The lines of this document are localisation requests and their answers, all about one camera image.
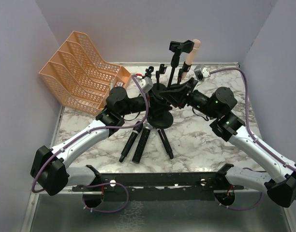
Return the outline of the beige pink microphone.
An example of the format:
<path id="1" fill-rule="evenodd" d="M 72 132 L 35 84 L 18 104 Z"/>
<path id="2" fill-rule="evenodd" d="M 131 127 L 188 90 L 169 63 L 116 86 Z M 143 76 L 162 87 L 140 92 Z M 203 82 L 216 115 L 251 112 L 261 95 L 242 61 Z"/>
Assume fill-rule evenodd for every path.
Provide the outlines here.
<path id="1" fill-rule="evenodd" d="M 190 70 L 190 67 L 191 67 L 191 65 L 193 63 L 193 60 L 194 60 L 194 58 L 195 58 L 195 56 L 196 56 L 196 54 L 199 51 L 200 46 L 201 46 L 201 42 L 198 39 L 193 39 L 193 43 L 194 43 L 193 49 L 187 55 L 187 58 L 186 58 L 183 66 L 182 66 L 182 75 L 181 75 L 182 80 L 186 77 L 188 71 Z"/>

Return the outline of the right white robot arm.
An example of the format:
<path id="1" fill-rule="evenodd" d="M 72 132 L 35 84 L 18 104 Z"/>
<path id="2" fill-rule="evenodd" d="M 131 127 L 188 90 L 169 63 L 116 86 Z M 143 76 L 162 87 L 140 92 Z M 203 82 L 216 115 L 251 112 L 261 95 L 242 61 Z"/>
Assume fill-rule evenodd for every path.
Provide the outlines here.
<path id="1" fill-rule="evenodd" d="M 196 83 L 191 78 L 182 85 L 160 92 L 160 96 L 173 107 L 188 105 L 208 116 L 213 120 L 210 127 L 218 137 L 245 152 L 265 170 L 260 173 L 225 165 L 219 173 L 230 185 L 260 191 L 277 205 L 288 208 L 296 198 L 296 163 L 278 152 L 271 155 L 274 149 L 232 113 L 237 101 L 230 88 L 219 87 L 208 97 L 194 88 Z"/>

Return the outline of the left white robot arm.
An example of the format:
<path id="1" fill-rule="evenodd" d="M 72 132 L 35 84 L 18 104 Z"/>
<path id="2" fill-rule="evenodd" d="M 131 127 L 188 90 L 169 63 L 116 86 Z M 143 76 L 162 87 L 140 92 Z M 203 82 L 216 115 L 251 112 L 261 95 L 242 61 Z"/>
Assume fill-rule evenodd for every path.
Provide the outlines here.
<path id="1" fill-rule="evenodd" d="M 113 88 L 106 99 L 105 108 L 86 128 L 52 148 L 45 145 L 40 147 L 36 151 L 30 171 L 34 179 L 32 192 L 38 192 L 36 184 L 41 186 L 40 191 L 46 191 L 53 196 L 66 186 L 91 185 L 95 182 L 98 171 L 92 166 L 71 169 L 70 165 L 98 142 L 118 130 L 126 129 L 126 115 L 145 112 L 143 119 L 129 126 L 132 133 L 121 154 L 121 161 L 127 156 L 138 133 L 144 134 L 149 126 L 169 128 L 173 124 L 173 116 L 170 114 L 172 107 L 160 96 L 160 93 L 166 91 L 166 86 L 157 87 L 154 84 L 148 92 L 144 92 L 142 88 L 140 91 L 139 96 L 129 98 L 125 88 Z"/>

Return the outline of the black stand with round base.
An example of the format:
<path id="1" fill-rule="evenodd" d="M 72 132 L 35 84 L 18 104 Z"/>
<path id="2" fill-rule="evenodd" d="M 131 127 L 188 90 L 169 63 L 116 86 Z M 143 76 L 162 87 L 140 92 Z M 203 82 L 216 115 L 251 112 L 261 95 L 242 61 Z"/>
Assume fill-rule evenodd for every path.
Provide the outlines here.
<path id="1" fill-rule="evenodd" d="M 172 84 L 172 80 L 173 80 L 173 77 L 174 77 L 174 72 L 175 72 L 175 69 L 176 69 L 177 66 L 178 66 L 178 62 L 171 61 L 172 70 L 171 70 L 171 73 L 170 73 L 170 78 L 169 78 L 169 81 L 168 81 L 168 86 L 171 86 L 171 84 Z M 183 63 L 182 67 L 178 71 L 178 81 L 177 81 L 177 84 L 179 84 L 182 81 L 182 79 L 185 78 L 187 72 L 190 70 L 190 67 L 191 67 L 191 65 L 187 64 L 186 62 Z"/>

